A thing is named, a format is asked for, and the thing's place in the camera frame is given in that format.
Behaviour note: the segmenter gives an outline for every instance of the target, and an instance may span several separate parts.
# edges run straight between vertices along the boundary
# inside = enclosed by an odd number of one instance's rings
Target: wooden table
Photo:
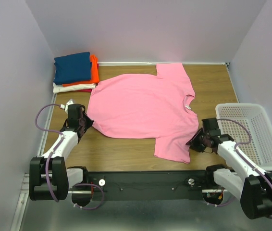
[[[219,103],[235,103],[236,97],[224,65],[185,65],[196,98],[190,104],[197,113],[199,125],[205,118],[215,117]],[[100,80],[121,74],[156,75],[155,66],[100,66]],[[67,92],[57,95],[56,103],[66,104],[69,99],[88,106],[90,93]],[[60,129],[66,119],[65,112],[55,107],[51,129]],[[45,145],[48,150],[58,135],[49,133]],[[150,170],[198,170],[206,166],[224,164],[216,154],[197,153],[190,150],[190,164],[177,163],[154,157],[155,139],[113,139],[90,128],[80,143],[72,150],[66,166],[86,166],[89,171],[150,171]]]

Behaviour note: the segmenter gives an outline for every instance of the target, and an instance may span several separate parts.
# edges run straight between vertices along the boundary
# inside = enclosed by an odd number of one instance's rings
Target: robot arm
[[[261,176],[264,175],[272,184],[272,173],[266,172],[250,160],[236,147],[232,137],[222,135],[216,118],[204,119],[202,124],[203,128],[198,130],[187,145],[197,152],[203,152],[207,147],[212,148],[234,170],[220,165],[207,167],[207,181],[224,187],[235,196],[248,218],[272,216],[272,188]]]
[[[70,100],[61,105],[68,114],[61,134],[52,147],[41,157],[34,157],[29,167],[29,196],[31,200],[53,200],[46,181],[46,162],[49,161],[49,178],[52,190],[58,200],[64,200],[69,188],[78,183],[88,183],[85,167],[73,167],[66,170],[65,160],[71,150],[79,143],[83,134],[92,126],[91,120],[85,113],[85,107]]]

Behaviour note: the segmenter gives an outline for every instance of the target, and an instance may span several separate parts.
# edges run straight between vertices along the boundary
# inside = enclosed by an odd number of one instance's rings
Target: folded blue shirt
[[[57,57],[54,64],[56,66],[54,79],[56,85],[91,80],[89,52]]]

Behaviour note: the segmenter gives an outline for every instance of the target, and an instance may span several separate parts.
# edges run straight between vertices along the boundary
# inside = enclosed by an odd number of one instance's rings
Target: white plastic basket
[[[216,106],[217,118],[228,118],[242,124],[251,133],[252,141],[240,149],[257,165],[272,171],[272,125],[261,105],[252,103],[223,103]],[[236,142],[248,141],[248,135],[231,121],[218,121],[222,134]]]

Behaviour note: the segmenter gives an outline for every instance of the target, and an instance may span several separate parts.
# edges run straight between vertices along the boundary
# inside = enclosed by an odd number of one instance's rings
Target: metal floor
[[[272,220],[249,220],[237,200],[218,208],[189,200],[109,201],[93,211],[73,208],[67,200],[29,200],[21,230],[272,231]]]

